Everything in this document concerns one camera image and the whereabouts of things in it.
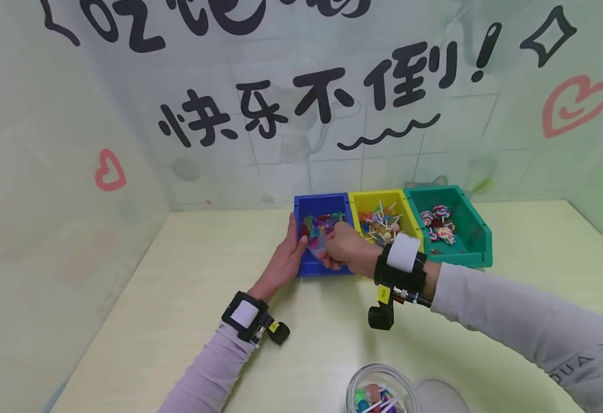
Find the exclamation mark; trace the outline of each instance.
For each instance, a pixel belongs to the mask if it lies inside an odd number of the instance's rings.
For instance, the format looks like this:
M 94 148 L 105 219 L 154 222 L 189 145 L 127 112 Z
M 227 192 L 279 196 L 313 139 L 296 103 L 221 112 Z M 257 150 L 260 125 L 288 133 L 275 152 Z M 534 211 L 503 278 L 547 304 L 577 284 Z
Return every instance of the exclamation mark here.
M 485 66 L 487 66 L 489 58 L 492 57 L 494 46 L 496 45 L 496 41 L 499 39 L 499 35 L 501 34 L 503 27 L 504 26 L 501 23 L 493 23 L 492 26 L 489 26 L 487 34 L 485 35 L 483 47 L 480 48 L 480 54 L 478 55 L 478 60 L 476 61 L 476 67 L 478 69 L 483 69 Z M 471 82 L 480 82 L 480 80 L 483 79 L 483 75 L 482 70 L 476 71 L 476 73 L 471 75 Z

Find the red heart drawing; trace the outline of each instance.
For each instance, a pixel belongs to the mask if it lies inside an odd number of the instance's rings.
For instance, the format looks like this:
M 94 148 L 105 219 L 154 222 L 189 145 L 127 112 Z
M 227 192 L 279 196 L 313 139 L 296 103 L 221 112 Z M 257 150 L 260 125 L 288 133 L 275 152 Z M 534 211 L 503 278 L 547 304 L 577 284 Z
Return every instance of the red heart drawing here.
M 113 182 L 104 181 L 104 177 L 111 172 L 108 162 L 106 161 L 111 161 L 115 171 L 118 172 L 118 179 L 114 180 Z M 125 171 L 122 170 L 122 165 L 120 165 L 118 157 L 116 157 L 115 153 L 113 153 L 113 151 L 110 149 L 102 149 L 102 151 L 99 152 L 99 169 L 95 173 L 95 183 L 100 190 L 106 192 L 119 190 L 127 184 Z
M 544 103 L 544 109 L 542 109 L 542 130 L 544 131 L 544 137 L 549 139 L 554 136 L 562 135 L 567 131 L 574 129 L 575 127 L 581 126 L 584 123 L 595 118 L 603 109 L 603 98 L 599 105 L 596 108 L 592 109 L 588 112 L 583 118 L 579 118 L 572 123 L 568 123 L 565 126 L 558 127 L 554 129 L 554 105 L 558 99 L 558 96 L 562 94 L 568 87 L 571 86 L 579 86 L 579 93 L 577 94 L 577 99 L 575 103 L 581 103 L 587 97 L 593 95 L 597 92 L 603 92 L 603 81 L 597 84 L 591 84 L 591 79 L 588 75 L 576 75 L 575 77 L 571 77 L 559 84 L 551 95 L 549 95 L 547 101 Z M 583 113 L 583 108 L 576 109 L 574 112 L 568 112 L 565 106 L 562 106 L 561 109 L 558 110 L 558 116 L 562 120 L 570 120 L 578 117 Z

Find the black wrist strap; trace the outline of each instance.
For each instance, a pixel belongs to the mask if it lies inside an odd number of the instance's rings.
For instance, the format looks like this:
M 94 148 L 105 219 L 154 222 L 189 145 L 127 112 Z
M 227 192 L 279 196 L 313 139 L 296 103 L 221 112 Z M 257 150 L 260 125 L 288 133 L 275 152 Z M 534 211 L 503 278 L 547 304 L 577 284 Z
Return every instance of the black wrist strap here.
M 423 252 L 418 252 L 414 258 L 414 269 L 409 273 L 387 264 L 391 247 L 392 244 L 385 246 L 382 255 L 377 258 L 375 265 L 375 285 L 383 284 L 389 288 L 397 287 L 401 290 L 414 293 L 423 291 L 427 277 L 423 267 L 425 266 L 427 255 Z
M 414 258 L 411 273 L 393 268 L 387 264 L 392 244 L 384 247 L 375 265 L 375 285 L 379 286 L 377 301 L 379 307 L 370 307 L 368 323 L 372 329 L 391 330 L 394 322 L 393 301 L 405 301 L 430 307 L 432 301 L 423 299 L 421 292 L 426 283 L 425 266 L 427 255 L 418 252 Z
M 242 301 L 246 301 L 257 309 L 253 321 L 248 326 L 241 325 L 240 322 L 232 318 Z M 263 332 L 266 331 L 272 341 L 278 345 L 283 344 L 290 335 L 290 329 L 283 322 L 274 320 L 274 317 L 268 311 L 269 305 L 267 303 L 238 291 L 228 305 L 228 308 L 226 308 L 223 316 L 221 316 L 221 320 L 237 330 L 237 338 L 242 341 L 258 344 Z

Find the forearm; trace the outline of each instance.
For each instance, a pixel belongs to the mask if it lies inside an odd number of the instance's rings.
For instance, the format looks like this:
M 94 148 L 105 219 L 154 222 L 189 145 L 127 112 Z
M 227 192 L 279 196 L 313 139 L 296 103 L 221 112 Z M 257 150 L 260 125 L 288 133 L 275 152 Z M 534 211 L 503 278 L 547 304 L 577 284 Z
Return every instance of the forearm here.
M 255 345 L 220 323 L 203 351 L 168 393 L 159 413 L 219 413 Z
M 465 267 L 442 264 L 429 280 L 432 312 L 520 353 L 586 412 L 603 412 L 603 317 Z
M 550 373 L 603 342 L 603 317 L 522 283 L 442 264 L 432 312 L 478 330 Z

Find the jar lid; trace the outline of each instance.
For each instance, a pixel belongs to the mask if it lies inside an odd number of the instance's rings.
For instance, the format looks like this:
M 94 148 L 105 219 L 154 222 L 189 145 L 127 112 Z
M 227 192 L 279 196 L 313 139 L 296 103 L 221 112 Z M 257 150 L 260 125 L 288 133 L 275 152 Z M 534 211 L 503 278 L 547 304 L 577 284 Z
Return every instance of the jar lid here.
M 469 413 L 466 400 L 451 384 L 441 379 L 428 378 L 414 386 L 423 413 Z

